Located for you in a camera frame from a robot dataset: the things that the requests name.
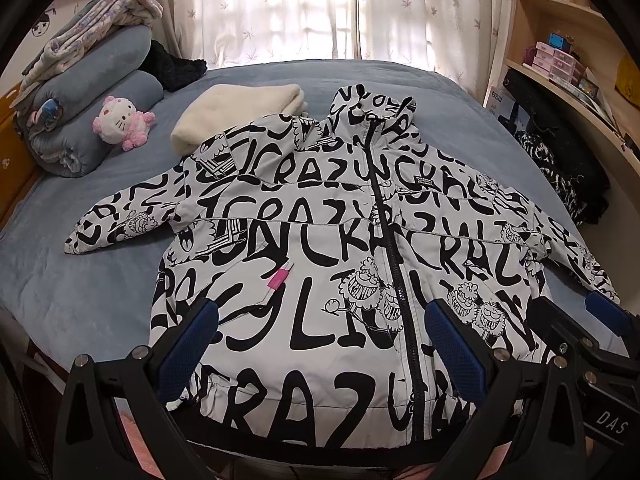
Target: blue blanket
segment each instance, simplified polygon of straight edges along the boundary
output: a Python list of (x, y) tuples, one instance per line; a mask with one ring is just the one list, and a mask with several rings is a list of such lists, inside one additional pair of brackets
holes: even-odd
[[(412, 95), (425, 142), (516, 187), (577, 235), (560, 199), (516, 140), (442, 76), (377, 61), (306, 60), (225, 68), (165, 94), (152, 109), (156, 126), (141, 148), (112, 153), (82, 178), (43, 178), (0, 235), (0, 305), (65, 368), (82, 352), (96, 360), (124, 357), (148, 341), (158, 263), (173, 234), (168, 227), (158, 229), (78, 258), (63, 253), (76, 221), (103, 197), (176, 164), (171, 130), (185, 108), (213, 84), (296, 83), (305, 92), (309, 114), (324, 118), (335, 91), (358, 82), (397, 98)], [(547, 275), (556, 303), (603, 348), (621, 348), (620, 340), (585, 311), (583, 291), (573, 280), (555, 269)]]

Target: pink and white stuffed animal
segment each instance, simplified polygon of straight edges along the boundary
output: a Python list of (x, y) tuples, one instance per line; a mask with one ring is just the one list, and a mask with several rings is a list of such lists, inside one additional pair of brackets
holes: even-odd
[(104, 98), (100, 115), (94, 119), (94, 132), (108, 144), (121, 143), (122, 149), (128, 152), (146, 142), (155, 120), (153, 112), (139, 112), (128, 99), (109, 95)]

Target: patterned fleece blanket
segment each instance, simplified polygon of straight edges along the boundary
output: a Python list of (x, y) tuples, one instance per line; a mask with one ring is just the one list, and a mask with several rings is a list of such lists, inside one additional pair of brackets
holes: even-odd
[(40, 58), (24, 75), (12, 107), (43, 81), (64, 72), (82, 59), (113, 27), (149, 25), (161, 17), (162, 6), (155, 0), (100, 0), (69, 30), (52, 38), (44, 46)]

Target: black zipper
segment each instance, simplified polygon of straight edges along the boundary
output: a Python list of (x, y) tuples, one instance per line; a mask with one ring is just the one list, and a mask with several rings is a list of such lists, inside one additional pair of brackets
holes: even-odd
[(386, 222), (382, 193), (380, 192), (376, 169), (373, 164), (373, 156), (371, 155), (371, 141), (373, 139), (377, 123), (378, 121), (376, 120), (371, 121), (369, 131), (367, 132), (367, 138), (365, 140), (364, 152), (367, 156), (367, 164), (369, 165), (371, 187), (373, 188), (373, 194), (376, 197), (378, 217), (380, 218), (382, 237), (385, 242), (386, 258), (388, 259), (389, 267), (391, 268), (391, 277), (394, 280), (394, 288), (396, 290), (396, 296), (398, 297), (398, 306), (400, 307), (402, 324), (404, 325), (404, 330), (402, 332), (404, 333), (404, 343), (408, 355), (409, 373), (411, 375), (414, 397), (412, 441), (424, 440), (424, 389), (422, 387), (424, 383), (422, 382), (422, 373), (420, 371), (420, 358), (418, 357), (418, 341), (415, 336), (414, 317), (412, 316), (411, 307), (407, 300), (404, 278), (400, 271), (400, 265), (398, 265), (398, 258), (396, 256), (396, 254), (398, 254), (398, 245), (396, 244), (394, 234), (389, 228), (389, 224)]

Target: jacket's left sleeve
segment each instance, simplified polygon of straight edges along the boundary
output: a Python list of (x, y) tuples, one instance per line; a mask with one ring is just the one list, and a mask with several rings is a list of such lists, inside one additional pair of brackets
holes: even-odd
[(567, 268), (588, 290), (598, 290), (616, 304), (620, 304), (620, 298), (607, 273), (587, 247), (533, 202), (529, 204), (529, 232), (521, 234), (526, 238), (526, 244), (530, 249), (527, 258), (533, 258), (537, 262), (549, 258)]
[(94, 205), (65, 241), (65, 253), (81, 254), (106, 247), (171, 223), (184, 198), (182, 163), (123, 189)]

